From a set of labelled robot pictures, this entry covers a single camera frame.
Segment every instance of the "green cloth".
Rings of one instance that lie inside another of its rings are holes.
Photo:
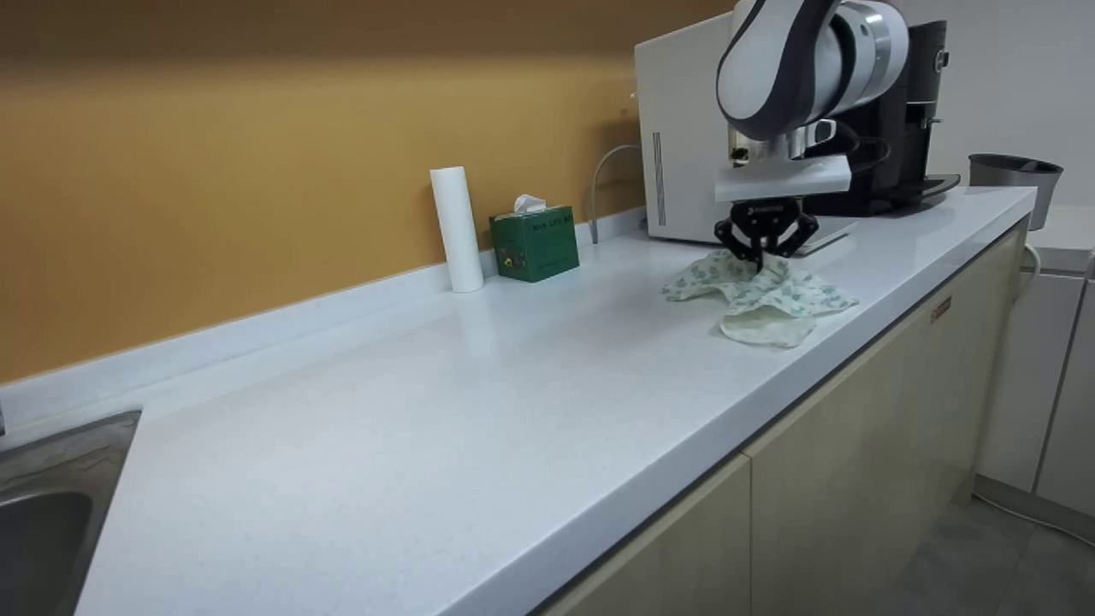
[[[696,261],[689,269],[673,274],[664,290],[669,302],[721,295],[727,315],[719,331],[747,345],[799,345],[819,319],[839,315],[855,302],[819,274],[795,269],[783,257],[762,257],[762,266],[714,250]]]

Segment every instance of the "green tissue box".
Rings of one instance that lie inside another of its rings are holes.
[[[488,216],[488,244],[502,278],[544,281],[577,266],[572,208]]]

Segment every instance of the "stainless steel sink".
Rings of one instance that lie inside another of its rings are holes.
[[[0,453],[0,614],[74,614],[141,410]]]

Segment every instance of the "black coffee machine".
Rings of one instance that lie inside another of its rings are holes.
[[[852,191],[803,199],[811,216],[900,216],[938,205],[962,181],[925,175],[938,82],[946,66],[945,39],[945,22],[909,27],[909,59],[892,89],[836,115],[839,136],[811,153],[847,153]]]

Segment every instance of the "white wall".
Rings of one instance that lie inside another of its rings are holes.
[[[1055,203],[1095,205],[1095,0],[892,0],[946,22],[950,67],[930,172],[967,175],[972,151],[1064,165]]]

